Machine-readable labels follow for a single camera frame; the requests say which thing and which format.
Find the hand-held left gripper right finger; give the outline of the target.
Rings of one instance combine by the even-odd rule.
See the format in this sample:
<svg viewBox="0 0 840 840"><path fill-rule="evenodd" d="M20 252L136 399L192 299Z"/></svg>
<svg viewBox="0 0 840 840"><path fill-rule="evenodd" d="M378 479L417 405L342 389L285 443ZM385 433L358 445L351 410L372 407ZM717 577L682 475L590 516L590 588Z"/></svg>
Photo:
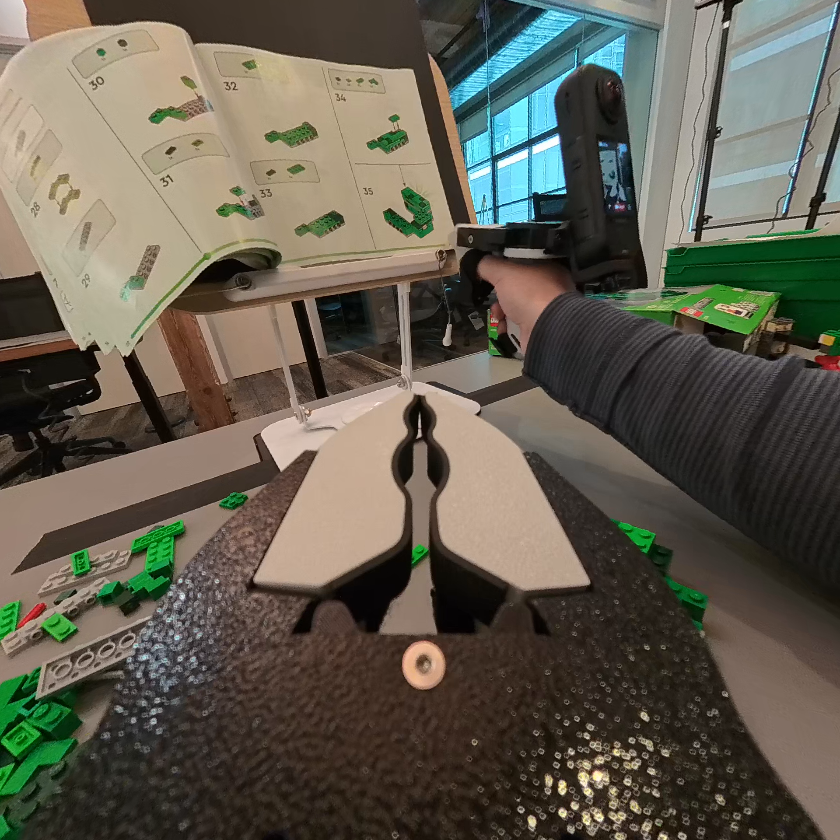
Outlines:
<svg viewBox="0 0 840 840"><path fill-rule="evenodd" d="M436 629L472 634L507 603L586 592L590 576L525 454L443 394L420 402Z"/></svg>

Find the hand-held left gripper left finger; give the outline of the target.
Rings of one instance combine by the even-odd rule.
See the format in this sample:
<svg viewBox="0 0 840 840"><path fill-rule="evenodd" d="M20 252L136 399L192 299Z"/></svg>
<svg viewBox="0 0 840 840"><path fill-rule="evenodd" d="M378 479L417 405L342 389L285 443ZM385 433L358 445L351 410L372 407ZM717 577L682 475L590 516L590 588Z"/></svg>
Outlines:
<svg viewBox="0 0 840 840"><path fill-rule="evenodd" d="M321 445L253 577L263 592L338 601L376 633L412 573L406 483L421 400L398 394Z"/></svg>

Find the green brick snake assembly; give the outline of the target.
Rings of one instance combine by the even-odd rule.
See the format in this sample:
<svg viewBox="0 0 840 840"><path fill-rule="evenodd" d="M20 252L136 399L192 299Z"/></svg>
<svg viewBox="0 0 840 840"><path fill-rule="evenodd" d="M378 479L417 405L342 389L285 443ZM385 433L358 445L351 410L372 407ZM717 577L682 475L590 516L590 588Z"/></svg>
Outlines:
<svg viewBox="0 0 840 840"><path fill-rule="evenodd" d="M674 556L673 550L659 543L655 532L636 527L628 522L618 521L615 519L612 521L617 528L651 560L654 567L668 584L670 590L675 594L680 604L688 612L695 628L701 634L704 634L704 619L708 608L709 597L702 591L676 581L670 575L671 564Z"/></svg>

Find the person's right forearm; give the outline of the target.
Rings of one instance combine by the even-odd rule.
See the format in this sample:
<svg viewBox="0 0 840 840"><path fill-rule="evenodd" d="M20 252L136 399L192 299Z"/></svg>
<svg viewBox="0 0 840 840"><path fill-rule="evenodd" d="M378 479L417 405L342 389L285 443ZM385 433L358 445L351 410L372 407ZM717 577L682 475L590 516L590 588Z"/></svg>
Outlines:
<svg viewBox="0 0 840 840"><path fill-rule="evenodd" d="M566 293L524 373L723 521L837 592L838 373L717 348Z"/></svg>

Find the grey desk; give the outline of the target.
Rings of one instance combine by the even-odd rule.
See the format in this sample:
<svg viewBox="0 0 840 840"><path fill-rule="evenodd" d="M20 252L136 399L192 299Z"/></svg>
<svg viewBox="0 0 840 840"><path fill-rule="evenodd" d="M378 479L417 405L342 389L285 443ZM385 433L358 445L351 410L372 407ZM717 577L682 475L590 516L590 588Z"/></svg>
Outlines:
<svg viewBox="0 0 840 840"><path fill-rule="evenodd" d="M472 394L480 414L538 453L604 513L649 528L675 552L678 581L710 597L710 651L767 759L826 838L838 838L838 599L695 503L616 441L527 387L519 363L483 354L436 364L418 379ZM2 490L2 604L35 604L70 551L16 571L50 532L260 462L255 437L282 411L108 458Z"/></svg>

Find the person's right hand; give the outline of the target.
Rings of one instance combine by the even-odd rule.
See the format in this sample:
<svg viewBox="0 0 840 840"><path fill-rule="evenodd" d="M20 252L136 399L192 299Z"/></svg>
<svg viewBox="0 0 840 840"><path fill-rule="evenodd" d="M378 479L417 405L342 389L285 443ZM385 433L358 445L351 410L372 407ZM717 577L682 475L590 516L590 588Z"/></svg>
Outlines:
<svg viewBox="0 0 840 840"><path fill-rule="evenodd" d="M491 284L496 300L490 315L497 321L498 334L517 329L521 352L526 353L531 333L543 311L557 297L577 294L570 273L551 260L520 261L485 255L476 268L477 277Z"/></svg>

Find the green storage bin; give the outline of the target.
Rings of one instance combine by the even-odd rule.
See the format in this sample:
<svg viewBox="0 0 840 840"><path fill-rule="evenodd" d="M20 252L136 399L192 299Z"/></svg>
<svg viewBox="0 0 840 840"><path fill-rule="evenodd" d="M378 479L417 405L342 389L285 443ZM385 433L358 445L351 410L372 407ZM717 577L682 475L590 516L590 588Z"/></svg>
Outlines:
<svg viewBox="0 0 840 840"><path fill-rule="evenodd" d="M805 332L834 329L839 307L838 222L777 235L667 250L666 287L724 285L780 295L777 312Z"/></svg>

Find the black light stand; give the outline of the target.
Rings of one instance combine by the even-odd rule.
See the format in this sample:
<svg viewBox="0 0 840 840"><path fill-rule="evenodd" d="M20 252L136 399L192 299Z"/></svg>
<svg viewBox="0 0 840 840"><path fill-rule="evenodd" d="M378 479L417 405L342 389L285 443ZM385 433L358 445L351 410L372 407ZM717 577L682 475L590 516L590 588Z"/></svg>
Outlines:
<svg viewBox="0 0 840 840"><path fill-rule="evenodd" d="M707 214L707 199L711 183L711 169L715 145L720 136L721 127L718 123L723 78L726 71L730 26L734 9L740 1L705 1L696 2L696 10L709 6L719 7L720 22L714 32L719 35L715 71L712 79L710 105L707 115L707 126L701 156L699 189L696 198L696 214L694 223L694 241L700 242L711 216Z"/></svg>
<svg viewBox="0 0 840 840"><path fill-rule="evenodd" d="M838 156L838 86L839 86L839 22L838 13L833 16L833 26L826 54L826 66L822 76L820 95L816 103L811 131L808 136L809 150L802 161L802 185L808 185L807 207L804 229L818 228L827 211L838 204L838 190L832 197L832 168Z"/></svg>

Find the white window blind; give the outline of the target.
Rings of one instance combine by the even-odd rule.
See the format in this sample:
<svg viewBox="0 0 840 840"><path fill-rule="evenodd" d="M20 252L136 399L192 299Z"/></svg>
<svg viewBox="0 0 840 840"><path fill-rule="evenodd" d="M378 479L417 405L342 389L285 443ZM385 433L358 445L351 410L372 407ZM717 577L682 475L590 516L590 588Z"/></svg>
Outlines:
<svg viewBox="0 0 840 840"><path fill-rule="evenodd" d="M721 11L701 9L707 10L715 15L711 33L718 50L714 30ZM838 2L740 2L734 9L703 238L708 229L747 224L767 224L773 231L803 212L808 185L802 185L802 161L835 13ZM701 87L708 106L716 57Z"/></svg>

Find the dark brick figure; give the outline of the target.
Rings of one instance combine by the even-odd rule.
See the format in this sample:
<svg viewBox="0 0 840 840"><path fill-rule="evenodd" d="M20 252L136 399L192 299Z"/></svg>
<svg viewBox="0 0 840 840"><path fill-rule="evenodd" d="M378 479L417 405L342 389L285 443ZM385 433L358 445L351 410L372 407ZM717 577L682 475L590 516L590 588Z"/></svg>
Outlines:
<svg viewBox="0 0 840 840"><path fill-rule="evenodd" d="M794 325L791 318L768 318L759 336L757 355L773 360L787 354Z"/></svg>

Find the grey studded long plate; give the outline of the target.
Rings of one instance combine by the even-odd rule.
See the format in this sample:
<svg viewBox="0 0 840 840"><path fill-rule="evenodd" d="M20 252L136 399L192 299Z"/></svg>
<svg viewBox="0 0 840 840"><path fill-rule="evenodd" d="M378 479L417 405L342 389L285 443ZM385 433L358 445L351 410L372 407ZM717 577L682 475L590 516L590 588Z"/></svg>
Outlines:
<svg viewBox="0 0 840 840"><path fill-rule="evenodd" d="M35 696L42 700L68 690L94 676L119 669L128 659L150 617L100 636L69 652L46 660L40 667Z"/></svg>

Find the black office chair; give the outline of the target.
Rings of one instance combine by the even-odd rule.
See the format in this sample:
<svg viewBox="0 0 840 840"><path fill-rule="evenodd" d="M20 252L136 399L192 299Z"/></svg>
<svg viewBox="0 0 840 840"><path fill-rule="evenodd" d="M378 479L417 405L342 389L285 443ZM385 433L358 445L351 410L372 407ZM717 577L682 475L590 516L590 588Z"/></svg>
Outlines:
<svg viewBox="0 0 840 840"><path fill-rule="evenodd" d="M95 350L64 350L2 363L1 434L14 445L28 445L25 457L2 469L3 486L25 474L44 478L65 472L67 458L132 453L113 437L53 440L46 434L55 424L70 420L71 408L99 399L99 372Z"/></svg>

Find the brick building instruction booklet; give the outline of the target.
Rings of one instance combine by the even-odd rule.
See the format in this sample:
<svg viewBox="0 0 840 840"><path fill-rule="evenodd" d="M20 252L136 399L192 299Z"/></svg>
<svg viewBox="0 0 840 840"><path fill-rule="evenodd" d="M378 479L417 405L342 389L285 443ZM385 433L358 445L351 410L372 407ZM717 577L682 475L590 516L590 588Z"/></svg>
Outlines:
<svg viewBox="0 0 840 840"><path fill-rule="evenodd" d="M285 291L438 267L454 244L410 69L80 28L2 72L2 190L85 349L129 354L224 260Z"/></svg>

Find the pile of green bricks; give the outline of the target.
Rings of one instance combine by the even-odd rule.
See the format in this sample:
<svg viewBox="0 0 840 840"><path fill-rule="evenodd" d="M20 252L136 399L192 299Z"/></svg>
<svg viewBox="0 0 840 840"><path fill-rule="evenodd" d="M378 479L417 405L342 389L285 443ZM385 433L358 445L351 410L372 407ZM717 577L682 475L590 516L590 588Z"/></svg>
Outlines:
<svg viewBox="0 0 840 840"><path fill-rule="evenodd" d="M225 525L164 575L152 614L87 647L72 665L123 674L99 729L79 748L78 678L46 685L48 665L2 684L2 838L246 838L229 747L212 734L209 690L235 646L245 573L266 546L270 492L234 504Z"/></svg>

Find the black monitor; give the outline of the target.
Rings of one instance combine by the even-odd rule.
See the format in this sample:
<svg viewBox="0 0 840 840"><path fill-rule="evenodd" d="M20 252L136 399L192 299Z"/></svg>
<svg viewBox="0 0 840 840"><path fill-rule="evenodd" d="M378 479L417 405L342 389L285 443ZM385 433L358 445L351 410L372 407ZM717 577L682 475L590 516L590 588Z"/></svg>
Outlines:
<svg viewBox="0 0 840 840"><path fill-rule="evenodd" d="M1 341L64 332L41 273L1 279Z"/></svg>

